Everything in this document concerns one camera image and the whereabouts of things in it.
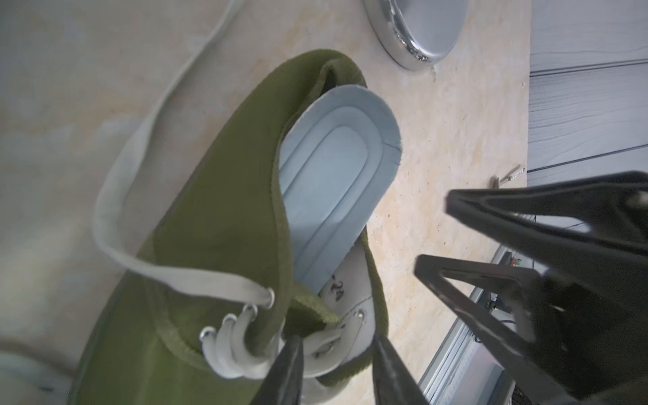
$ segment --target metal eyelet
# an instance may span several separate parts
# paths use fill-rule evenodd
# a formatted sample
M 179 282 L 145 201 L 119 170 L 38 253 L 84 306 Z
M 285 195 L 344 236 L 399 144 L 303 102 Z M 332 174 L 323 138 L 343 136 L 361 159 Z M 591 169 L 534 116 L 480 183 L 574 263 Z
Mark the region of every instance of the metal eyelet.
M 214 328 L 213 326 L 204 327 L 203 330 L 200 331 L 198 339 L 202 342 L 209 334 L 216 334 L 216 328 Z

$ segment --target beige floor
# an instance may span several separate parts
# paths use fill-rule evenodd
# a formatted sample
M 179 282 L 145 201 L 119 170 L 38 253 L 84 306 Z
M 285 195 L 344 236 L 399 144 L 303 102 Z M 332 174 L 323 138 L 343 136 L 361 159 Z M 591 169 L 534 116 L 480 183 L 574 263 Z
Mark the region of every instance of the beige floor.
M 123 272 L 91 240 L 98 188 L 223 8 L 224 0 L 0 5 L 1 344 L 75 367 Z M 450 56 L 409 72 L 380 46 L 360 0 L 248 0 L 159 125 L 126 208 L 129 248 L 263 77 L 307 50 L 342 51 L 402 133 L 399 173 L 368 228 L 389 338 L 420 378 L 454 316 L 415 280 L 413 262 L 421 253 L 484 261 L 494 253 L 495 242 L 444 214 L 443 198 L 526 163 L 530 17 L 530 0 L 471 0 Z M 365 372 L 336 402 L 373 403 L 372 390 Z

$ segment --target wooden panel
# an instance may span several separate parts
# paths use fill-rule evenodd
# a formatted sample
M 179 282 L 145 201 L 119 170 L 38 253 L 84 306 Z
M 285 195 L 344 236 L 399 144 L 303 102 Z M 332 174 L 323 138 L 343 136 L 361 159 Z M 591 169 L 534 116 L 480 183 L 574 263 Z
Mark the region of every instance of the wooden panel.
M 648 146 L 530 172 L 527 184 L 532 187 L 629 170 L 648 172 Z
M 648 64 L 536 76 L 529 90 L 529 170 L 648 144 Z
M 648 1 L 533 0 L 531 71 L 648 58 Z

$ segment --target white shoelace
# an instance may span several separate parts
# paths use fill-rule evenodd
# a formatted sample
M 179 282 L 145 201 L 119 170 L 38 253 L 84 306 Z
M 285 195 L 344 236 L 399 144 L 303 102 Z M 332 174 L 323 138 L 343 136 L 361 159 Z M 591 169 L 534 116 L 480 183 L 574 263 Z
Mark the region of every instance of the white shoelace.
M 125 250 L 118 225 L 126 197 L 144 160 L 154 124 L 162 107 L 203 50 L 212 42 L 220 39 L 242 4 L 241 0 L 228 0 L 226 11 L 216 24 L 209 39 L 182 67 L 162 97 L 156 102 L 153 110 L 126 142 L 99 191 L 92 230 L 97 246 L 114 261 L 135 273 L 159 281 L 183 294 L 226 299 L 246 304 L 238 317 L 229 314 L 223 319 L 220 331 L 216 331 L 213 327 L 203 329 L 200 334 L 203 355 L 210 367 L 223 378 L 244 376 L 263 379 L 283 346 L 281 330 L 275 335 L 263 357 L 254 357 L 248 352 L 244 344 L 244 335 L 248 325 L 254 320 L 258 308 L 272 307 L 275 299 L 273 290 L 236 274 L 195 268 L 156 266 L 138 259 Z M 363 314 L 358 313 L 344 325 L 344 333 L 340 328 L 317 332 L 305 338 L 304 392 L 306 396 L 310 395 L 314 399 L 314 402 L 309 400 L 307 402 L 316 403 L 339 392 L 339 387 L 332 389 L 323 387 L 314 380 L 314 377 L 328 373 L 341 364 L 349 354 L 362 323 Z M 317 357 L 313 356 L 316 351 L 333 341 L 337 342 L 327 353 Z

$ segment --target insole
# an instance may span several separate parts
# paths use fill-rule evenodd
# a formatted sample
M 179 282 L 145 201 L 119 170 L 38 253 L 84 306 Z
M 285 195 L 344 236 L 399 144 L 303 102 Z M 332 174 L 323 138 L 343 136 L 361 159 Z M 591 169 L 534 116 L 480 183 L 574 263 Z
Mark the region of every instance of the insole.
M 295 280 L 321 290 L 396 176 L 400 154 L 396 118 L 362 86 L 331 89 L 304 111 L 279 157 Z

